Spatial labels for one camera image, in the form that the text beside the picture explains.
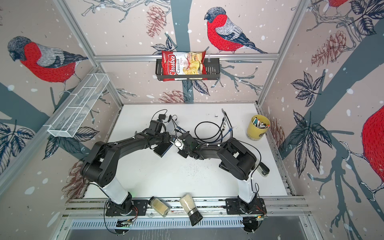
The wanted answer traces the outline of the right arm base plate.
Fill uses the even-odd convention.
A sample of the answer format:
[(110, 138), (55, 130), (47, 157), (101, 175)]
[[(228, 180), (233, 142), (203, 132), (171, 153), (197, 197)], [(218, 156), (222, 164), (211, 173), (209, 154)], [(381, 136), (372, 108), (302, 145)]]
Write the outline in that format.
[(250, 203), (240, 198), (225, 199), (225, 209), (228, 215), (266, 215), (267, 210), (262, 198), (254, 197)]

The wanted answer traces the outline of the glass spice jar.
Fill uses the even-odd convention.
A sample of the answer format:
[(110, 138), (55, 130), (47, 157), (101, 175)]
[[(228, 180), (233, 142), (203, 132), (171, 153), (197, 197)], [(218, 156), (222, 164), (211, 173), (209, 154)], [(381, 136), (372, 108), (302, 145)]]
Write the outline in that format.
[(159, 213), (163, 218), (167, 216), (170, 208), (163, 203), (160, 199), (156, 197), (151, 197), (149, 199), (149, 205), (152, 209), (154, 209), (157, 213)]

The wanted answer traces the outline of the black wall basket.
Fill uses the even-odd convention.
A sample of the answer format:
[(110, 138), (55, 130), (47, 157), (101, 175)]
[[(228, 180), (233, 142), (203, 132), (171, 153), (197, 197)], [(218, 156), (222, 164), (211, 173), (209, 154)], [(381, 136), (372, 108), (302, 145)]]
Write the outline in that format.
[(210, 58), (205, 59), (204, 65), (206, 67), (205, 75), (165, 75), (164, 69), (162, 67), (162, 60), (157, 59), (156, 61), (156, 70), (155, 74), (159, 81), (165, 81), (166, 79), (173, 79), (176, 81), (184, 80), (218, 80), (221, 74), (220, 68), (220, 59), (219, 58)]

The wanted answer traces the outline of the black network switch box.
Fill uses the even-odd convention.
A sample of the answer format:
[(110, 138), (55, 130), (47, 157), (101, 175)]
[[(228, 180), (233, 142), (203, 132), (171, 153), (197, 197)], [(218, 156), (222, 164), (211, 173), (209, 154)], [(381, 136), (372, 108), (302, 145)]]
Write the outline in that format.
[(162, 158), (172, 146), (171, 142), (159, 144), (154, 148), (154, 153)]

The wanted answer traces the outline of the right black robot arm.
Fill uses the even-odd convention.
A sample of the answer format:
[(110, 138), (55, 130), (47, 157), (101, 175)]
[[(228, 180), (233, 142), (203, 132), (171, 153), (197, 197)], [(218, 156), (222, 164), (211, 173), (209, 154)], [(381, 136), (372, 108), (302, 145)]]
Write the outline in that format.
[(257, 204), (256, 184), (252, 182), (253, 173), (259, 171), (267, 176), (270, 169), (257, 158), (245, 142), (230, 138), (221, 144), (199, 143), (190, 133), (180, 137), (171, 138), (178, 149), (178, 154), (184, 158), (191, 157), (196, 160), (219, 159), (219, 167), (232, 174), (238, 181), (238, 200), (243, 212), (250, 212)]

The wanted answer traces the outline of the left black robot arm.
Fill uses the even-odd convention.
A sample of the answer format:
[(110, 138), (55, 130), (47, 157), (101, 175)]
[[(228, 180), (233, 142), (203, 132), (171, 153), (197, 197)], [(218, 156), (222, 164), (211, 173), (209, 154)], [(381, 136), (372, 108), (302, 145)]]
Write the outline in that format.
[(84, 160), (81, 175), (96, 183), (119, 210), (128, 213), (134, 204), (131, 193), (116, 178), (118, 162), (128, 154), (153, 145), (156, 146), (153, 151), (159, 157), (163, 157), (173, 145), (171, 135), (161, 120), (152, 120), (147, 129), (131, 138), (111, 143), (97, 142)]

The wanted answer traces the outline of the red cassava chips bag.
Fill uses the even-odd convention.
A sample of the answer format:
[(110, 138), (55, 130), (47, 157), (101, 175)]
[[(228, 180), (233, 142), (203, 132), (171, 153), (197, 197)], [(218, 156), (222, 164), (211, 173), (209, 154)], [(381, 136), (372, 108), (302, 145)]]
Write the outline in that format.
[(205, 55), (206, 51), (197, 53), (162, 51), (162, 76), (172, 77), (163, 81), (175, 81), (174, 77), (181, 75), (205, 75), (207, 73), (204, 65)]

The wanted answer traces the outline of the yellow cup with pens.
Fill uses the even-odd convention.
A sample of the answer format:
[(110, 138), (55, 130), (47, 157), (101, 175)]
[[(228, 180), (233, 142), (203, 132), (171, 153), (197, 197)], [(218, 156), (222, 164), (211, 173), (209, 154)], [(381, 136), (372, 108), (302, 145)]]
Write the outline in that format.
[(255, 115), (251, 118), (247, 128), (247, 136), (253, 141), (260, 140), (270, 128), (270, 120), (262, 115)]

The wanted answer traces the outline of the black stapler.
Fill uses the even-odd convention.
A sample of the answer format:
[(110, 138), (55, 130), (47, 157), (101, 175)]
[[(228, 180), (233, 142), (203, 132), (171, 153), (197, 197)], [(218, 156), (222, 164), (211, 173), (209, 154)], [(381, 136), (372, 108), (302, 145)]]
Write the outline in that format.
[(224, 171), (226, 171), (226, 172), (229, 172), (228, 168), (225, 166), (225, 164), (224, 164), (223, 162), (221, 162), (221, 163), (219, 164), (219, 168), (222, 169), (222, 170), (224, 170)]

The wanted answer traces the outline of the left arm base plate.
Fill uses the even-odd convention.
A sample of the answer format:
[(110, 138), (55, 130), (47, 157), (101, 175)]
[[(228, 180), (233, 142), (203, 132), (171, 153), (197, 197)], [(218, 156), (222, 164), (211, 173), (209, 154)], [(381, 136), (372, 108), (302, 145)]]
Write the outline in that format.
[(148, 200), (130, 199), (118, 205), (112, 201), (108, 201), (105, 215), (107, 217), (145, 216), (148, 202)]

